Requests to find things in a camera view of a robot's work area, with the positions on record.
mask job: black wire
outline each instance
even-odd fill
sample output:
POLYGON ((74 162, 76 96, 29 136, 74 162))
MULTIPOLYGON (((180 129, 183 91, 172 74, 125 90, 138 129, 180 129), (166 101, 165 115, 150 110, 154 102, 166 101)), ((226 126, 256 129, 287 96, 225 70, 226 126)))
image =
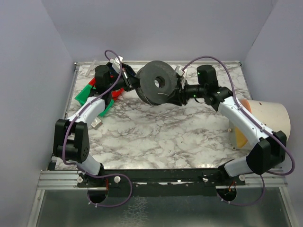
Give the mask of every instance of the black wire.
POLYGON ((200 103, 200 104, 205 104, 205 103, 201 103, 201 102, 199 102, 196 98, 195 98, 195 101, 197 102, 197 103, 200 103))

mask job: marble table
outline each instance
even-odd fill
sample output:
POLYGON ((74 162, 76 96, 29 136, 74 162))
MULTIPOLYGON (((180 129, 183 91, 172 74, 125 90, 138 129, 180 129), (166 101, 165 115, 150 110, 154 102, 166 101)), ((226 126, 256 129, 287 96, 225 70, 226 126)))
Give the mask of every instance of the marble table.
MULTIPOLYGON (((145 64, 130 65, 137 72, 145 64)), ((189 84, 197 83, 199 65, 188 68, 189 84)), ((223 67, 212 65, 220 86, 231 88, 223 67)), ((240 64, 229 63, 227 67, 237 97, 250 99, 240 64)), ((94 77, 94 70, 87 73, 88 69, 89 65, 80 66, 68 116, 80 108, 74 98, 94 77)), ((150 106, 135 91, 124 92, 101 120, 97 130, 89 129, 90 154, 106 169, 209 168, 248 154, 246 150, 232 150, 228 119, 194 100, 181 107, 150 106)), ((58 159, 55 169, 73 168, 58 159)))

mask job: green tray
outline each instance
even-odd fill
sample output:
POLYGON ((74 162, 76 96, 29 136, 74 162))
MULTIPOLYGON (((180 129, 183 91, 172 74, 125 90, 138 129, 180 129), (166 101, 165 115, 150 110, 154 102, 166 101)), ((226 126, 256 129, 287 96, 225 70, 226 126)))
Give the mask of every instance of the green tray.
MULTIPOLYGON (((80 91, 79 94, 77 94, 77 96, 75 97, 75 100, 77 100, 81 106, 83 106, 86 103, 87 98, 89 97, 89 93, 91 90, 92 86, 87 84, 85 86, 85 88, 80 91)), ((112 99, 110 101, 110 103, 108 104, 107 108, 99 114, 100 117, 104 117, 104 115, 108 112, 108 110, 110 109, 110 107, 114 104, 114 100, 112 99)))

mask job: white marble surface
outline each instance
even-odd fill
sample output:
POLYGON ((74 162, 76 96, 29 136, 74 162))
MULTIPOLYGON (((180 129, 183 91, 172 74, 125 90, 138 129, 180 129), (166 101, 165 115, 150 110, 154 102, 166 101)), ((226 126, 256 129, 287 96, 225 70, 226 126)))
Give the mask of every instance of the white marble surface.
MULTIPOLYGON (((138 71, 144 64, 130 64, 138 71)), ((188 68, 189 84, 197 83, 196 67, 188 68)), ((213 64, 220 86, 231 88, 223 67, 213 64)), ((237 97, 250 98, 238 64, 227 64, 237 97)), ((80 66, 68 116, 80 104, 74 97, 94 76, 89 66, 80 66)), ((155 169, 217 167, 247 151, 232 150, 228 119, 212 107, 190 100, 186 106, 150 106, 135 91, 124 92, 103 118, 102 125, 89 130, 90 154, 106 169, 155 169)), ((73 169, 58 159, 56 169, 73 169)))

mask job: gray floor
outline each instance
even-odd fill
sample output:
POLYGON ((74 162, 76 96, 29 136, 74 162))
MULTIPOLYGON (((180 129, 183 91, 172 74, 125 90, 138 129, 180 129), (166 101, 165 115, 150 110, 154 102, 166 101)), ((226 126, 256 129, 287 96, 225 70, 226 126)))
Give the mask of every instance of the gray floor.
MULTIPOLYGON (((258 198, 260 188, 238 189, 236 202, 258 198)), ((121 198, 110 198, 116 203, 121 198)), ((235 207, 217 197, 133 197, 118 208, 88 205, 86 191, 45 192, 39 227, 289 227, 279 188, 255 206, 235 207)))

